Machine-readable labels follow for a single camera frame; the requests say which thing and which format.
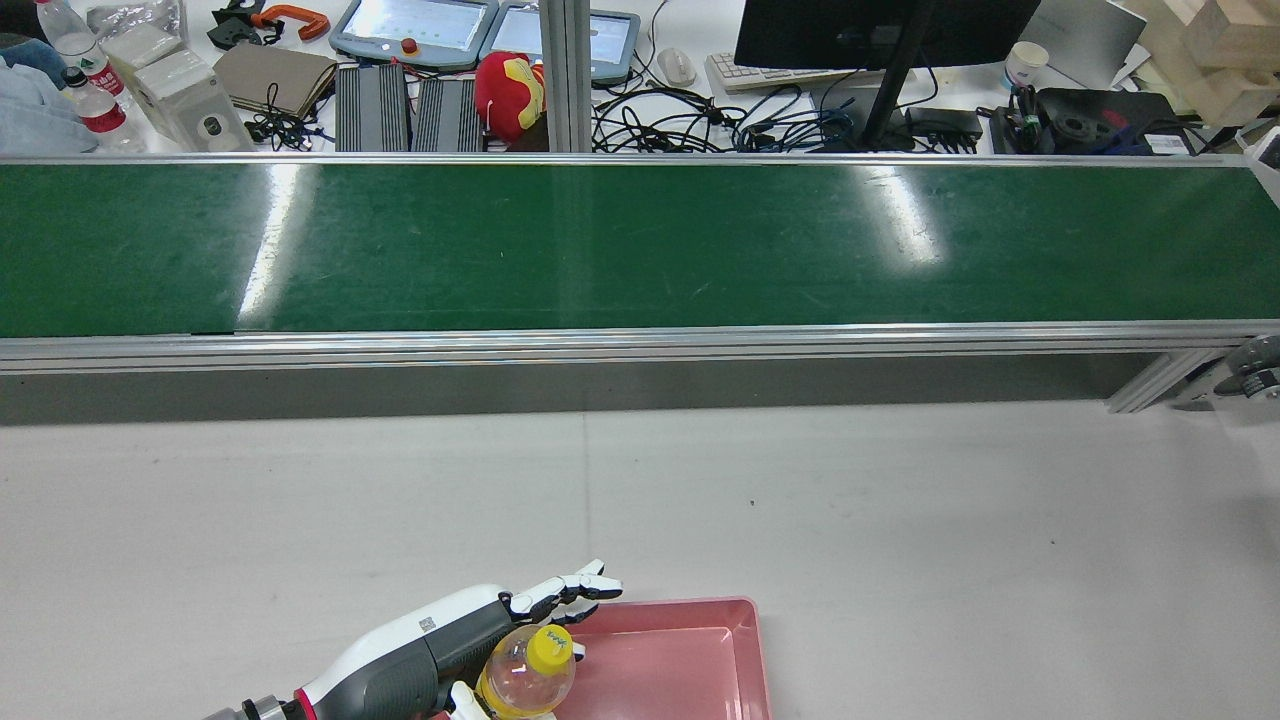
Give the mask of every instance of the white floor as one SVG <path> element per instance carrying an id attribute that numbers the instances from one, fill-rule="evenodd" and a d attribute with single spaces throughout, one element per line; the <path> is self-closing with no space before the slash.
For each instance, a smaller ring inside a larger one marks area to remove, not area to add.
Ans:
<path id="1" fill-rule="evenodd" d="M 753 597 L 778 719 L 1271 719 L 1277 429 L 1097 402 L 0 428 L 0 716 L 197 720 L 600 556 L 632 600 Z"/>

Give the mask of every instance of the gray heat sink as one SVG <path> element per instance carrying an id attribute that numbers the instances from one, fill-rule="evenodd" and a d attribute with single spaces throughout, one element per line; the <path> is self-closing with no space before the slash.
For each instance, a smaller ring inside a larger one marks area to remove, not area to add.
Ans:
<path id="1" fill-rule="evenodd" d="M 408 87 L 402 67 L 343 68 L 334 82 L 339 152 L 408 150 Z"/>
<path id="2" fill-rule="evenodd" d="M 474 79 L 428 79 L 419 86 L 413 152 L 484 152 Z"/>

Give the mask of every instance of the robotic hand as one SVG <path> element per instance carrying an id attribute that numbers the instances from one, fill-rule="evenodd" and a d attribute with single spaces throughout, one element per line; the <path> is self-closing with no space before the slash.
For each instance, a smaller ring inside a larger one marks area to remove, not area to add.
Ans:
<path id="1" fill-rule="evenodd" d="M 622 594 L 622 583 L 603 571 L 604 562 L 594 560 L 518 594 L 498 585 L 458 591 L 366 633 L 292 701 L 246 700 L 242 710 L 205 720 L 410 720 L 451 707 L 461 720 L 480 720 L 467 685 L 475 685 L 498 642 L 520 625 L 585 620 L 600 600 Z M 573 651 L 581 660 L 582 647 L 575 643 Z"/>

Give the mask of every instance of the pink tray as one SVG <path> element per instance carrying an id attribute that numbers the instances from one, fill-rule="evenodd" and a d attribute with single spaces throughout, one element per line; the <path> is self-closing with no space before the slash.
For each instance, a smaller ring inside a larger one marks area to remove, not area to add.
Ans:
<path id="1" fill-rule="evenodd" d="M 605 603 L 559 720 L 771 720 L 755 603 L 745 597 Z"/>

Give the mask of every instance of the keyboard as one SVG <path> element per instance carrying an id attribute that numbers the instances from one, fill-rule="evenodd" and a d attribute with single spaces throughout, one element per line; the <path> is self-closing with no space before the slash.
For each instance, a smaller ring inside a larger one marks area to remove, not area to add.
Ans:
<path id="1" fill-rule="evenodd" d="M 879 82 L 884 77 L 884 73 L 879 70 L 781 70 L 773 68 L 748 68 L 733 64 L 732 53 L 716 53 L 707 56 L 707 77 L 713 78 L 714 82 L 719 82 L 724 92 L 730 95 L 777 87 L 780 85 L 836 82 L 846 76 L 850 81 Z"/>

